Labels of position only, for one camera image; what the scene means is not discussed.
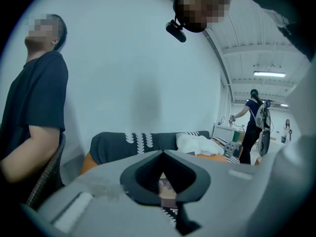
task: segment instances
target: person in background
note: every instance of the person in background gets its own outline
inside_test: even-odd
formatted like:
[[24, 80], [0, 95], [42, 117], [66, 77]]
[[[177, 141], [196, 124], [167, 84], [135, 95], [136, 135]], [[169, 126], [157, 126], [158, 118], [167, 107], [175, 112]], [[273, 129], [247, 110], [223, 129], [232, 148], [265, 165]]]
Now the person in background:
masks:
[[239, 158], [240, 163], [251, 164], [250, 151], [253, 145], [259, 139], [260, 132], [262, 131], [261, 128], [257, 127], [254, 118], [254, 116], [257, 115], [258, 109], [260, 107], [260, 105], [257, 103], [257, 100], [254, 98], [254, 96], [258, 96], [258, 94], [259, 92], [256, 89], [251, 90], [251, 99], [247, 101], [245, 107], [242, 109], [241, 112], [239, 112], [238, 114], [233, 116], [233, 118], [230, 119], [230, 123], [232, 123], [235, 119], [244, 116], [248, 111], [252, 112], [253, 114], [250, 114], [250, 121], [248, 122], [247, 130], [242, 141], [243, 150]]
[[[178, 21], [191, 32], [202, 32], [207, 23], [218, 23], [228, 14], [232, 0], [176, 0]], [[253, 0], [275, 22], [279, 31], [309, 61], [316, 50], [316, 31], [310, 23], [314, 0]]]
[[26, 64], [11, 84], [0, 128], [0, 166], [20, 202], [27, 200], [65, 131], [68, 69], [57, 50], [67, 27], [55, 14], [31, 27], [24, 41]]
[[286, 142], [286, 137], [288, 132], [290, 131], [290, 120], [287, 119], [285, 121], [285, 126], [283, 127], [283, 136], [281, 137], [281, 142], [285, 143]]

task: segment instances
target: ceiling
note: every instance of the ceiling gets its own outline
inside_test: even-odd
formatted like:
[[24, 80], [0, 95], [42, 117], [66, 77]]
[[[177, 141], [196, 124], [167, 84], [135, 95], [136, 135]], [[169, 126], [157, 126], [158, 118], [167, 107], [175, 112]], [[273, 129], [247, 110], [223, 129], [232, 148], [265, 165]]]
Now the ceiling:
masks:
[[[233, 103], [245, 103], [250, 91], [256, 88], [262, 99], [270, 99], [275, 107], [280, 107], [286, 104], [284, 98], [309, 68], [308, 59], [283, 37], [274, 21], [252, 0], [233, 0], [224, 21], [209, 25], [206, 32], [222, 60], [226, 75], [222, 82], [229, 84]], [[286, 75], [255, 77], [254, 71]]]

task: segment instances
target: black t-shirt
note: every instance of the black t-shirt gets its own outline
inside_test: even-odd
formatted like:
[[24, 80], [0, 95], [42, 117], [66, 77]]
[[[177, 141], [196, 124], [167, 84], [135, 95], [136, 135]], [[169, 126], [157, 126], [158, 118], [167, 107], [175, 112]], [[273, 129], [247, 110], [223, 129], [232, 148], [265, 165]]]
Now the black t-shirt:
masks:
[[311, 15], [314, 0], [253, 0], [268, 13], [281, 33], [311, 61], [316, 31]]
[[[11, 84], [5, 103], [0, 128], [0, 159], [30, 138], [29, 125], [57, 127], [61, 133], [65, 130], [67, 81], [67, 66], [57, 51], [47, 52], [24, 65]], [[23, 193], [19, 196], [22, 200], [32, 191], [40, 174], [41, 171], [15, 185]]]
[[255, 125], [256, 122], [255, 122], [254, 116], [257, 115], [257, 112], [259, 110], [259, 104], [257, 104], [255, 101], [250, 99], [249, 101], [247, 101], [246, 106], [248, 106], [250, 108], [250, 110], [249, 110], [249, 112], [250, 112], [250, 121], [249, 121], [248, 124]]

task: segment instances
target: chair backrest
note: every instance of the chair backrest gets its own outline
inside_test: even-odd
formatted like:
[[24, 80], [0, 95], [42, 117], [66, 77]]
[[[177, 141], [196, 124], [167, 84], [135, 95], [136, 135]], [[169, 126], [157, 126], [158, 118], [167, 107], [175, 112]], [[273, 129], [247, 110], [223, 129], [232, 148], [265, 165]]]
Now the chair backrest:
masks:
[[63, 186], [60, 177], [60, 159], [66, 143], [66, 136], [62, 134], [61, 142], [56, 152], [49, 160], [38, 182], [28, 197], [26, 204], [36, 210], [53, 192]]

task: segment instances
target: person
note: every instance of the person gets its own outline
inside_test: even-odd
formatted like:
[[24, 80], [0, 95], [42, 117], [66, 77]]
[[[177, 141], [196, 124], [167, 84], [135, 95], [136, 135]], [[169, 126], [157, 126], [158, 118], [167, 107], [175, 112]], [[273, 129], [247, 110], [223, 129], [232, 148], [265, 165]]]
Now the person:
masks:
[[241, 156], [239, 158], [240, 163], [251, 164], [250, 151], [253, 145], [259, 139], [259, 135], [262, 131], [261, 128], [257, 127], [255, 118], [254, 118], [254, 116], [257, 115], [258, 109], [260, 107], [260, 104], [258, 104], [257, 100], [254, 98], [254, 96], [255, 95], [258, 96], [258, 94], [259, 92], [256, 89], [251, 90], [250, 92], [251, 99], [247, 101], [245, 107], [241, 110], [241, 112], [233, 116], [233, 120], [235, 120], [237, 118], [244, 116], [248, 111], [252, 112], [250, 114], [250, 121], [248, 122], [244, 139], [242, 141], [243, 149], [241, 152]]
[[281, 142], [285, 143], [286, 142], [286, 137], [288, 132], [290, 131], [290, 120], [287, 119], [285, 121], [285, 126], [283, 127], [283, 136], [281, 137]]
[[[207, 23], [221, 22], [232, 0], [175, 0], [176, 18], [191, 32], [202, 32]], [[274, 20], [281, 33], [312, 60], [316, 34], [310, 22], [314, 0], [253, 0]]]
[[68, 69], [57, 51], [67, 27], [56, 14], [35, 20], [25, 38], [27, 59], [10, 86], [0, 128], [0, 166], [20, 202], [59, 146]]

